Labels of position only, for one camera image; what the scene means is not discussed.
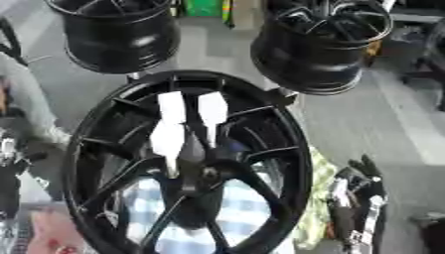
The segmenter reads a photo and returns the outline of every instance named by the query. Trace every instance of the person's leg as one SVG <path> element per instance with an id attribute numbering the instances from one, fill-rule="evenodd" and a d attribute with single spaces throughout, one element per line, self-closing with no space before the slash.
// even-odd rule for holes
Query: person's leg
<path id="1" fill-rule="evenodd" d="M 71 135 L 56 126 L 57 117 L 32 72 L 26 66 L 1 53 L 0 62 L 10 82 L 14 103 L 25 111 L 35 135 L 61 148 L 66 147 Z"/>

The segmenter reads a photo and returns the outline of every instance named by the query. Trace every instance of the white sneaker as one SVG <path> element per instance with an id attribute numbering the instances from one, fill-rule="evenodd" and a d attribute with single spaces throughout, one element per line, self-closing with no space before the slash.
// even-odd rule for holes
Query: white sneaker
<path id="1" fill-rule="evenodd" d="M 15 220 L 4 220 L 0 222 L 0 253 L 12 253 L 19 227 Z"/>
<path id="2" fill-rule="evenodd" d="M 57 145 L 62 150 L 66 150 L 68 144 L 70 143 L 70 139 L 72 137 L 71 134 L 67 133 L 60 127 L 53 125 L 49 129 L 45 130 L 43 133 L 39 135 L 44 141 Z"/>

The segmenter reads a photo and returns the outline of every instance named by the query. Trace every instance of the checkered fabric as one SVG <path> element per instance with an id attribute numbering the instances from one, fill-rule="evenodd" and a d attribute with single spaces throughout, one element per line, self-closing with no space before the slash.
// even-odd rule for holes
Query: checkered fabric
<path id="1" fill-rule="evenodd" d="M 270 183 L 267 174 L 259 175 Z M 131 214 L 127 237 L 139 243 L 164 211 L 160 187 L 154 180 L 142 180 L 124 196 Z M 230 246 L 250 236 L 269 215 L 267 202 L 255 190 L 240 181 L 226 183 L 217 222 Z M 162 233 L 156 249 L 163 254 L 211 254 L 215 252 L 215 242 L 206 228 L 186 230 L 171 223 Z M 295 253 L 291 238 L 285 239 L 272 253 Z"/>

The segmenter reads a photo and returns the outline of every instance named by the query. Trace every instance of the chair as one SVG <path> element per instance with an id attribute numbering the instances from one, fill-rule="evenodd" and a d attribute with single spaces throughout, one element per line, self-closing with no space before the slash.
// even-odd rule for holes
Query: chair
<path id="1" fill-rule="evenodd" d="M 405 73 L 401 80 L 408 84 L 413 78 L 429 78 L 442 85 L 442 98 L 438 109 L 445 112 L 445 18 L 440 20 L 426 42 L 422 57 L 415 61 L 414 71 Z"/>

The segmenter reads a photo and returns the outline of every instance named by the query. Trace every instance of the black chair leg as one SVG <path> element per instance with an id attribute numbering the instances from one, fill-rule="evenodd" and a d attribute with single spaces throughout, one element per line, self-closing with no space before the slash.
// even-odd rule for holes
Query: black chair leg
<path id="1" fill-rule="evenodd" d="M 401 77 L 401 81 L 404 84 L 409 84 L 409 82 L 413 78 L 433 78 L 434 79 L 434 72 L 433 71 L 415 71 L 415 72 L 407 72 Z"/>
<path id="2" fill-rule="evenodd" d="M 415 70 L 420 70 L 425 65 L 425 59 L 419 58 L 413 63 L 413 67 Z"/>
<path id="3" fill-rule="evenodd" d="M 442 83 L 442 98 L 440 99 L 440 104 L 437 106 L 437 109 L 445 112 L 445 83 Z"/>

